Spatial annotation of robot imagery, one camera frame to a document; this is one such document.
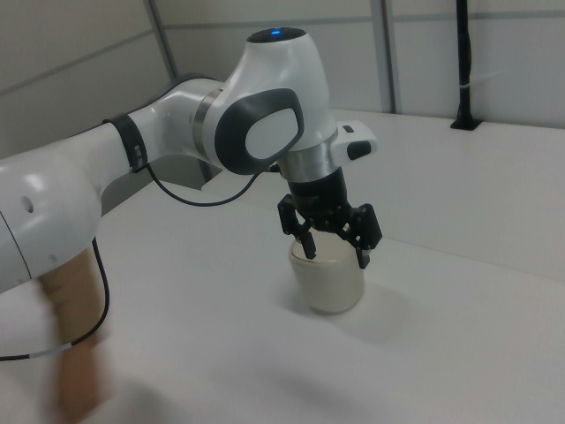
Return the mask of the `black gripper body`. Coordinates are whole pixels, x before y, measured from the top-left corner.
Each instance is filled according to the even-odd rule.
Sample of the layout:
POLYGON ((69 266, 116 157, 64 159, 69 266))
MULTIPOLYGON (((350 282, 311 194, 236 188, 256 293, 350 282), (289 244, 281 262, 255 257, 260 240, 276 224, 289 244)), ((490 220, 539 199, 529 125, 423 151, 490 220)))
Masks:
POLYGON ((306 223, 317 231, 343 231, 351 206, 342 169, 315 181, 289 182, 288 185, 288 202, 306 223))

